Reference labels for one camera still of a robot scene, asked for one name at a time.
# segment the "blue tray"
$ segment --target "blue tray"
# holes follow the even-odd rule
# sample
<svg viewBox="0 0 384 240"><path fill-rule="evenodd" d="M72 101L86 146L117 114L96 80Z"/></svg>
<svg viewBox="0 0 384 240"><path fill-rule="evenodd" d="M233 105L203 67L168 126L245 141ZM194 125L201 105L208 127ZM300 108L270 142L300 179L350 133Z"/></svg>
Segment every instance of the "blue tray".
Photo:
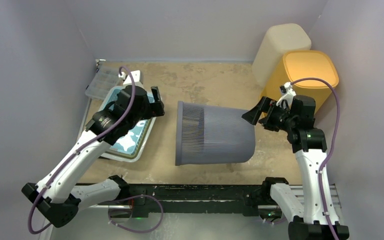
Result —
<svg viewBox="0 0 384 240"><path fill-rule="evenodd" d="M103 110L109 102L116 101L117 94L121 91L121 89L123 89L122 86L113 87L109 91L99 110ZM148 99L150 103L154 102L152 93L148 93ZM150 122L150 119L139 121L136 126L127 133L127 135L120 137L106 153L122 158L134 159L139 153Z"/></svg>

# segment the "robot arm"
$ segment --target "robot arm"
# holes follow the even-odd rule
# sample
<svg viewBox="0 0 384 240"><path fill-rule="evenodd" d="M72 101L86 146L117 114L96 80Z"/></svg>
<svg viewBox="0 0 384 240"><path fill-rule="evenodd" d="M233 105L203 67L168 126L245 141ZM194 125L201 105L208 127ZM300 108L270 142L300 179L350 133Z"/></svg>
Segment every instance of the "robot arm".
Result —
<svg viewBox="0 0 384 240"><path fill-rule="evenodd" d="M120 124L101 139L78 151L80 146L108 130L125 113L133 88L135 88L134 101ZM74 147L47 176L37 184L27 183L22 188L23 194L33 204L36 202L39 211L55 227L66 225L78 211L89 206L129 197L128 184L116 175L89 186L75 185L92 163L119 138L125 136L138 121L165 114L158 87L152 87L151 91L154 97L153 103L149 102L147 92L139 86L128 85L122 89L117 95L117 101L110 102L103 110L93 115Z"/></svg>
<svg viewBox="0 0 384 240"><path fill-rule="evenodd" d="M289 222L290 239L333 239L326 215L329 215L340 239L348 239L348 227L339 225L333 207L326 167L319 172L320 164L327 157L327 145L323 131L314 127L316 102L311 97L296 95L289 82L281 86L280 91L283 96L279 101L263 96L253 109L242 115L252 125L259 123L266 130L287 132L287 140L298 162L304 206L281 178L279 181L273 178L274 181L265 183L270 189L270 197L280 206ZM259 120L262 113L266 113L266 116ZM320 174L327 211L324 211L319 189Z"/></svg>

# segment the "white wall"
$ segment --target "white wall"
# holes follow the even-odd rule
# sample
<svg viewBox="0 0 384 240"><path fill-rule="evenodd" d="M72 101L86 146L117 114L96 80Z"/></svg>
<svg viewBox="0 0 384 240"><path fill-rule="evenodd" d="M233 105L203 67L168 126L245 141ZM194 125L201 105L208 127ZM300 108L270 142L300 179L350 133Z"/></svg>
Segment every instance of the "white wall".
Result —
<svg viewBox="0 0 384 240"><path fill-rule="evenodd" d="M95 58L253 61L267 29L309 31L327 0L67 0Z"/></svg>
<svg viewBox="0 0 384 240"><path fill-rule="evenodd" d="M310 31L340 77L341 119L328 164L353 240L384 239L384 1L329 0ZM331 138L334 98L317 114Z"/></svg>
<svg viewBox="0 0 384 240"><path fill-rule="evenodd" d="M0 0L0 239L38 238L27 230L31 203L21 188L71 148L93 76L63 0ZM36 229L42 222L35 218Z"/></svg>

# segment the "table surface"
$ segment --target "table surface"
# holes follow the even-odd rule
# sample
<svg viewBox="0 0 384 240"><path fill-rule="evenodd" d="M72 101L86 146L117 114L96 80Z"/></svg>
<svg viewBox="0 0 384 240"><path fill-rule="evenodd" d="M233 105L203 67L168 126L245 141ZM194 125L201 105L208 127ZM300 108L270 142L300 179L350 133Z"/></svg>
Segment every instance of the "table surface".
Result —
<svg viewBox="0 0 384 240"><path fill-rule="evenodd" d="M285 132L255 127L255 153L245 163L175 166L178 101L249 110L262 87L249 63L106 62L108 67L140 70L144 87L158 86L165 116L157 117L141 158L133 163L97 159L80 183L98 183L123 175L143 184L261 184L266 177L284 177L300 185L301 174ZM86 123L102 101L92 100Z"/></svg>

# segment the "mesh trash can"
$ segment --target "mesh trash can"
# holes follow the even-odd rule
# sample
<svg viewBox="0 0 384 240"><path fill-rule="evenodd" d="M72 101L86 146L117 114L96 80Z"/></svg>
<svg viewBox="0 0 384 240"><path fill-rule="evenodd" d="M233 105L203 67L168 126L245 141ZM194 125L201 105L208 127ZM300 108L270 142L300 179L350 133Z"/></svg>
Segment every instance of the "mesh trash can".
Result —
<svg viewBox="0 0 384 240"><path fill-rule="evenodd" d="M176 166L244 163L256 147L254 126L242 119L247 110L179 101Z"/></svg>

